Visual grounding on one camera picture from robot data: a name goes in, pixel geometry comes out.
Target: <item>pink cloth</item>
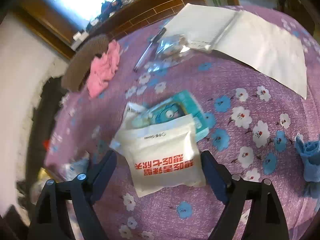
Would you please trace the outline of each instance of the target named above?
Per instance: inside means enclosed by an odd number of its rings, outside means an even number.
[[[97,97],[108,87],[110,81],[118,70],[120,60],[120,45],[116,40],[109,43],[107,53],[101,58],[94,57],[91,62],[90,75],[87,79],[87,87],[91,98]]]

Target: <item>teal package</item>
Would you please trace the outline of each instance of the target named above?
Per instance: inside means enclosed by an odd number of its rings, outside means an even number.
[[[134,128],[143,128],[153,124],[172,121],[181,116],[192,114],[196,127],[196,141],[200,141],[209,133],[203,110],[193,95],[183,90],[171,98],[153,106],[132,121]]]

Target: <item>floral tablecloth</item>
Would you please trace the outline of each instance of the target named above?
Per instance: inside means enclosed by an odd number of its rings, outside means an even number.
[[[87,150],[97,163],[119,128],[128,101],[153,106],[189,90],[205,111],[209,135],[198,142],[231,173],[272,180],[284,209],[290,238],[298,239],[315,215],[316,201],[303,196],[303,164],[294,139],[315,140],[320,128],[320,47],[294,19],[257,6],[245,9],[301,39],[307,66],[307,100],[275,80],[232,58],[197,53],[175,67],[152,74],[133,67],[149,40],[167,20],[119,41],[124,52],[109,87],[90,99],[86,87],[63,98],[45,165],[62,164]],[[94,209],[110,239],[207,239],[223,204],[210,186],[180,185],[138,198],[126,160],[118,155],[113,176]],[[249,214],[246,203],[234,239],[241,238]]]

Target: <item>metal screw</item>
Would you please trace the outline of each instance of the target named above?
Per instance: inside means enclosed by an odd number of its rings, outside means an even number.
[[[234,180],[236,180],[236,181],[240,180],[240,176],[239,176],[238,174],[233,174],[233,175],[231,176],[231,178],[234,179]]]
[[[48,179],[47,180],[47,185],[50,186],[54,183],[54,179]]]
[[[79,174],[78,176],[77,176],[77,178],[79,179],[79,180],[83,180],[83,179],[85,179],[87,176],[85,175],[85,174],[83,174],[83,173],[81,173],[81,174]]]
[[[265,179],[263,182],[264,182],[264,184],[267,184],[268,186],[271,185],[271,180],[270,179]]]

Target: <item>white wall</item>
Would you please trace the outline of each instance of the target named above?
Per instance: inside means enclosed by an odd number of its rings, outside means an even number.
[[[44,81],[67,63],[14,16],[0,25],[0,214],[17,205],[16,176],[24,176],[25,151]]]

